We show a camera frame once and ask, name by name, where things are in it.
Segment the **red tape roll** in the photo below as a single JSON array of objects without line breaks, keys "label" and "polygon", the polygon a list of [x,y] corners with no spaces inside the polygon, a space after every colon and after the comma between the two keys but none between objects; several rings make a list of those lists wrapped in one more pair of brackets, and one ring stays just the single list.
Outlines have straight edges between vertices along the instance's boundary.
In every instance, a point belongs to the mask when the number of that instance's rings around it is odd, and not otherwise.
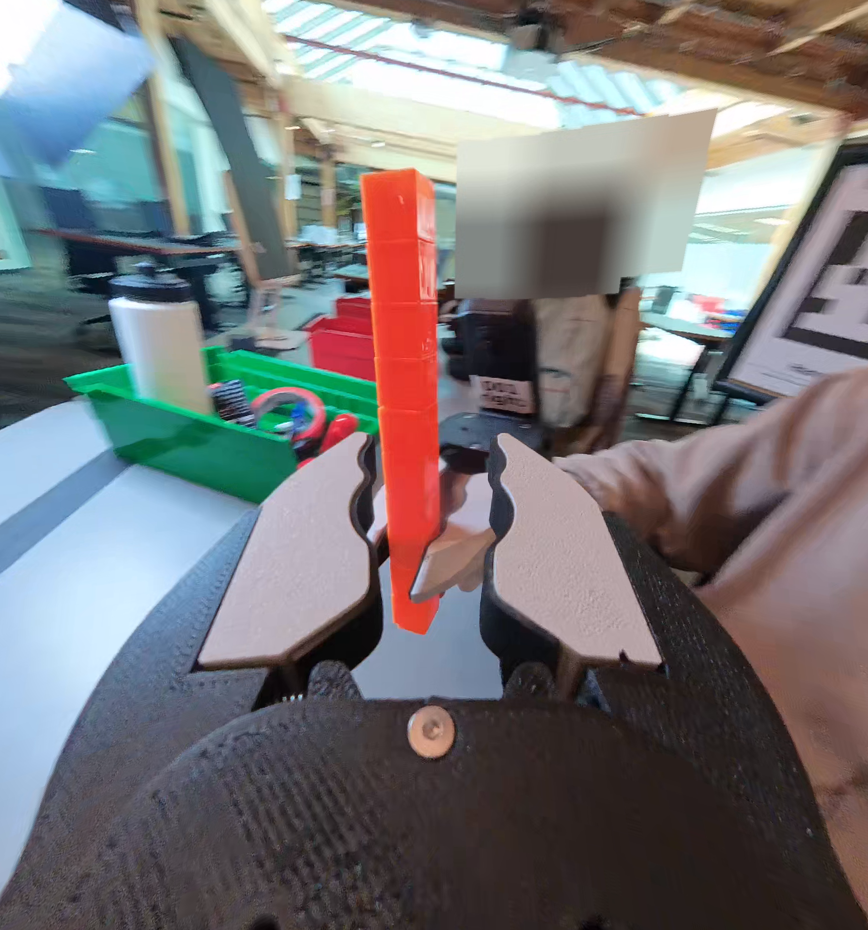
[{"label": "red tape roll", "polygon": [[[251,401],[256,414],[257,426],[261,431],[273,432],[278,434],[292,443],[313,444],[322,439],[327,428],[327,412],[324,401],[313,391],[300,387],[284,387],[267,390]],[[310,427],[301,436],[295,437],[295,441],[289,436],[289,413],[296,403],[304,403],[308,406],[311,423]],[[265,419],[268,416],[276,414],[282,408],[289,408],[287,419],[281,424],[267,428],[264,426]]]}]

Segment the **low red plastic bin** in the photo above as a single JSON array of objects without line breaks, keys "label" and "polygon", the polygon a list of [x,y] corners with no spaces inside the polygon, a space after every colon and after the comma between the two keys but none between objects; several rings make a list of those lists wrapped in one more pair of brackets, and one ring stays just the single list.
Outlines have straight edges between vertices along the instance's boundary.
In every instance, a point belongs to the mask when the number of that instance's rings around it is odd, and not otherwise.
[{"label": "low red plastic bin", "polygon": [[310,321],[312,366],[349,378],[375,381],[372,322],[369,316],[323,316]]}]

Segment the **green plastic bin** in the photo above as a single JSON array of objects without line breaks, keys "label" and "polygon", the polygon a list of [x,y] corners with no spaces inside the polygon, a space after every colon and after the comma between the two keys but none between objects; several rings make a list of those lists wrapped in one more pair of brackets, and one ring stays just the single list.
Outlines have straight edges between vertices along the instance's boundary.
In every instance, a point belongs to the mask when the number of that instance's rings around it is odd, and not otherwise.
[{"label": "green plastic bin", "polygon": [[[210,347],[202,352],[211,382],[238,379],[249,400],[270,389],[308,389],[325,405],[328,419],[349,413],[358,430],[377,436],[377,390],[372,381],[270,358]],[[102,424],[115,454],[126,462],[163,471],[214,491],[259,504],[293,475],[292,445],[267,429],[229,423],[169,403],[145,400],[132,387],[129,366],[105,367],[65,378],[84,396]]]}]

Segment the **wooden office desk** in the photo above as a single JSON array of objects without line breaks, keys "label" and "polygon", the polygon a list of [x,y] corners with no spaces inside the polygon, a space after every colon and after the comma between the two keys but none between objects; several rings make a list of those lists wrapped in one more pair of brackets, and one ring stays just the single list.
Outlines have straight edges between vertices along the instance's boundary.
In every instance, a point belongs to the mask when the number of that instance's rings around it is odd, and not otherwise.
[{"label": "wooden office desk", "polygon": [[61,244],[68,263],[68,277],[80,291],[108,298],[111,279],[120,275],[122,261],[152,262],[184,280],[199,306],[203,327],[219,329],[220,309],[211,296],[207,281],[228,263],[238,268],[239,244],[224,237],[209,242],[195,238],[158,237],[81,229],[37,228],[34,233]]}]

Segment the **black framed marker sign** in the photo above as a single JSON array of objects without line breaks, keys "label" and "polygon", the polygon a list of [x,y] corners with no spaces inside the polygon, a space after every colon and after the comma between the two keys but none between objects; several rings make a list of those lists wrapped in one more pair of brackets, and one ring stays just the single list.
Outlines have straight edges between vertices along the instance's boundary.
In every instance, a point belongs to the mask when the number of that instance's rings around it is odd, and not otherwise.
[{"label": "black framed marker sign", "polygon": [[868,366],[868,139],[837,149],[714,389],[763,405]]}]

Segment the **person's right hand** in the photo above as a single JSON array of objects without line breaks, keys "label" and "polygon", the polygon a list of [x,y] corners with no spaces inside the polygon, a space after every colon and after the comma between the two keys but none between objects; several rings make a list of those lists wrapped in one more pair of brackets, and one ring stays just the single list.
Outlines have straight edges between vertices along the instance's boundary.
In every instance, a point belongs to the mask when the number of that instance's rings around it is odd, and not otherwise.
[{"label": "person's right hand", "polygon": [[447,525],[492,528],[493,491],[486,473],[464,474],[447,468],[441,474],[440,489],[440,535]]}]

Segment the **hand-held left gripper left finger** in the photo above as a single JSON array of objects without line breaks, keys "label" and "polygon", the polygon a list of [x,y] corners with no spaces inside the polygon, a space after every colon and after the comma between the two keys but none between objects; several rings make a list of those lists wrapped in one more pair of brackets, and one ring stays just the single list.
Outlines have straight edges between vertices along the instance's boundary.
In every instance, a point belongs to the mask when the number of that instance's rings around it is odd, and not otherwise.
[{"label": "hand-held left gripper left finger", "polygon": [[373,436],[354,433],[259,508],[201,647],[205,670],[356,668],[378,645],[383,605],[372,525]]}]

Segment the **long orange block stick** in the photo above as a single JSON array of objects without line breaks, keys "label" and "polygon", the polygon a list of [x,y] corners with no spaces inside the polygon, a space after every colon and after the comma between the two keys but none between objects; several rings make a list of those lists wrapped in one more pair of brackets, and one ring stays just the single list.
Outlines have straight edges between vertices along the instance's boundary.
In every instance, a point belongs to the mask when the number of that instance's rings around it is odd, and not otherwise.
[{"label": "long orange block stick", "polygon": [[393,622],[424,635],[437,599],[411,590],[440,532],[435,192],[416,169],[360,180]]}]

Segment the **ceiling mounted device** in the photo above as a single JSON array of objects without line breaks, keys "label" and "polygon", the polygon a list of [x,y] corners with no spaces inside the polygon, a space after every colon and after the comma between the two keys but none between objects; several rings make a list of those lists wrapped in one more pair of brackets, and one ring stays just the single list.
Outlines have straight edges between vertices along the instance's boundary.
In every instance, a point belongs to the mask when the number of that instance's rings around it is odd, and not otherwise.
[{"label": "ceiling mounted device", "polygon": [[550,54],[556,51],[559,29],[553,17],[518,17],[506,23],[505,35],[516,50]]}]

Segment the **black board with wooden rim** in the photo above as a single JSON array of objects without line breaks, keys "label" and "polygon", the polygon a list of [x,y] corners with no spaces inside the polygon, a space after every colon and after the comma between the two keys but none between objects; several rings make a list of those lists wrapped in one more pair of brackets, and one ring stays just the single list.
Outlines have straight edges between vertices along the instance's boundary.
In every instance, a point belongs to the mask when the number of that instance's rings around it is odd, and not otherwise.
[{"label": "black board with wooden rim", "polygon": [[260,281],[292,277],[295,264],[279,221],[276,185],[255,149],[234,79],[187,38],[172,37],[170,45],[227,159],[231,209],[255,261],[255,277]]}]

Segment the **black remote control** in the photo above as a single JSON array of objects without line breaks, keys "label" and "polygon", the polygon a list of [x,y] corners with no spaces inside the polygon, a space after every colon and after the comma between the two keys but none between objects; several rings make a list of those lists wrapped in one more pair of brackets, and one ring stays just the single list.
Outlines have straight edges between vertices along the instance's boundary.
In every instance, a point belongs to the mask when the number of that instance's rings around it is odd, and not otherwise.
[{"label": "black remote control", "polygon": [[241,379],[232,378],[210,383],[208,394],[221,420],[244,428],[256,429],[256,414]]}]

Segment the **person's right forearm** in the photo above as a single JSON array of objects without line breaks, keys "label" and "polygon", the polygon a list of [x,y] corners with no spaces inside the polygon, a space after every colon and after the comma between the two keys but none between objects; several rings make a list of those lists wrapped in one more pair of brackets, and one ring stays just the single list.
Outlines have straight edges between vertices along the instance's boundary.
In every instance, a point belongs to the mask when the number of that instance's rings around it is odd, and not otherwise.
[{"label": "person's right forearm", "polygon": [[769,555],[868,483],[868,366],[814,381],[745,422],[553,459],[671,565],[718,575],[750,537]]}]

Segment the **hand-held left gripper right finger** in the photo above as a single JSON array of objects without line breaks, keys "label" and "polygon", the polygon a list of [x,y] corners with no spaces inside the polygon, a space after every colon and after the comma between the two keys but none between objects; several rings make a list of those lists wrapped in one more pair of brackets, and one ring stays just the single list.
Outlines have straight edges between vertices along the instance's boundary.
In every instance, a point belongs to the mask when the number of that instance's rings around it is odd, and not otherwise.
[{"label": "hand-held left gripper right finger", "polygon": [[599,504],[511,434],[489,454],[490,527],[483,593],[581,665],[663,662]]}]

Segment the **white bottle black cap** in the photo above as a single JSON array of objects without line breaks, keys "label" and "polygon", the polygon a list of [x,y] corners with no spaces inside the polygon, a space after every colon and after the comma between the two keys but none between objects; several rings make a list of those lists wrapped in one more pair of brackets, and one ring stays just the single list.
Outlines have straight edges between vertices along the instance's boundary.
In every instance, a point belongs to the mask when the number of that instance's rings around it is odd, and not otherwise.
[{"label": "white bottle black cap", "polygon": [[110,288],[111,321],[137,395],[212,415],[202,321],[188,283],[144,261]]}]

